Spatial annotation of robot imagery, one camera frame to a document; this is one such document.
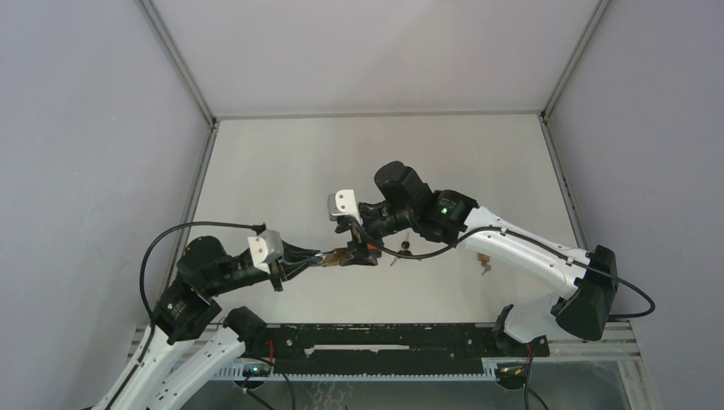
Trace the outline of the large brass padlock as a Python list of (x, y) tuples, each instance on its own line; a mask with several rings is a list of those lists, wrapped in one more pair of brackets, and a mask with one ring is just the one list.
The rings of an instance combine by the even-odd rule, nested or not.
[(332, 249), (327, 252), (321, 262), (322, 267), (335, 267), (340, 266), (341, 263), (348, 257), (347, 248)]

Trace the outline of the black-headed key bunch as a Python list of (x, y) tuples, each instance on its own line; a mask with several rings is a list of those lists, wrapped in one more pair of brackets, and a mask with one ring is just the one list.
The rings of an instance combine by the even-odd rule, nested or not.
[[(399, 244), (395, 247), (393, 247), (393, 251), (396, 254), (405, 255), (405, 256), (411, 256), (411, 242), (410, 242), (410, 231), (406, 231), (404, 236), (401, 238)], [(390, 266), (394, 266), (395, 263), (397, 263), (400, 260), (404, 260), (404, 258), (400, 258), (399, 256), (393, 256), (393, 259), (390, 262)]]

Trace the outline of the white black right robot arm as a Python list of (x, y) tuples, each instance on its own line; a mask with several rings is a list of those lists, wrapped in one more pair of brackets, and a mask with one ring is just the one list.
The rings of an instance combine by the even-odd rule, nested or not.
[(517, 354), (538, 337), (561, 330), (598, 341), (610, 318), (618, 284), (616, 255), (603, 245), (589, 251), (554, 243), (513, 225), (455, 190), (431, 190), (417, 172), (391, 161), (374, 176), (383, 200), (360, 202), (353, 190), (328, 197), (336, 232), (350, 232), (343, 266), (375, 266), (381, 254), (423, 260), (423, 255), (385, 248), (385, 237), (408, 229), (442, 244), (443, 254), (458, 246), (521, 270), (549, 289), (527, 305), (503, 308), (493, 332), (494, 347)]

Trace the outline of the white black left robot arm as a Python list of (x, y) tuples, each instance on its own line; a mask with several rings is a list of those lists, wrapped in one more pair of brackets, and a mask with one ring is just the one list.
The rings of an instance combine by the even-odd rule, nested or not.
[(138, 348), (95, 407), (179, 409), (235, 358), (268, 353), (266, 322), (249, 307), (235, 307), (198, 351), (181, 359), (222, 314), (217, 296), (263, 282), (280, 291), (284, 282), (323, 259), (322, 251), (286, 243), (271, 230), (251, 237), (239, 255), (227, 253), (213, 236), (190, 241), (175, 279), (149, 310)]

